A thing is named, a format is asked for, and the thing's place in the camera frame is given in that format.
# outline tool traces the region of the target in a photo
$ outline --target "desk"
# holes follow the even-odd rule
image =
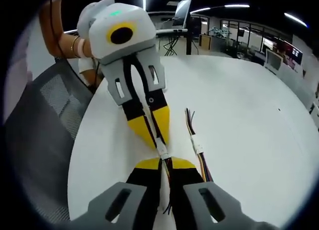
[[[318,173],[319,135],[303,104],[255,63],[204,55],[162,57],[161,62],[170,107],[168,151],[199,166],[185,125],[188,107],[195,111],[194,129],[216,184],[254,220],[284,225],[304,203]],[[136,70],[132,76],[143,96]],[[70,218],[85,213],[111,185],[126,181],[137,162],[156,155],[127,126],[103,80],[73,147]],[[170,216],[159,212],[155,229],[174,229],[171,224]]]

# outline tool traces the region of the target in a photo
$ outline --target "office floor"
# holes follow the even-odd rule
[[[159,53],[161,56],[164,56],[167,52],[167,50],[164,48],[164,45],[168,43],[167,39],[162,38],[161,40],[157,39],[157,50],[159,49]],[[197,49],[198,48],[198,54],[199,55],[213,55],[213,56],[222,56],[222,57],[230,57],[228,54],[222,53],[222,52],[212,52],[208,50],[202,49],[199,45],[198,42],[194,41],[191,46],[191,54],[192,55],[197,55]],[[178,55],[186,55],[186,39],[185,38],[180,38],[178,42],[176,43],[175,47],[173,48],[174,51]]]

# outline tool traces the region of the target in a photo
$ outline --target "green led light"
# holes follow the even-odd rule
[[[118,10],[118,11],[116,11],[116,12],[111,13],[110,16],[115,16],[115,15],[118,15],[118,14],[120,14],[120,13],[121,13],[121,11]]]

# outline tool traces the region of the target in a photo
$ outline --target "white round table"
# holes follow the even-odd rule
[[[264,67],[215,56],[162,57],[170,107],[172,156],[199,166],[185,125],[186,107],[217,185],[241,202],[256,221],[283,226],[307,200],[319,166],[319,134],[296,95]],[[145,106],[142,81],[132,71]],[[121,107],[103,80],[79,128],[73,147],[68,204],[73,220],[89,202],[134,166],[157,153],[128,127]],[[174,229],[158,213],[154,229]]]

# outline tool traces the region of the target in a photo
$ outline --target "white connector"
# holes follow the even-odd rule
[[[170,158],[170,155],[167,152],[167,148],[165,144],[162,142],[160,138],[155,139],[156,145],[157,145],[157,150],[159,153],[159,156],[162,160]]]
[[[204,152],[203,147],[199,143],[199,138],[197,134],[191,135],[190,140],[191,140],[191,143],[193,144],[193,149],[195,154],[201,154]]]

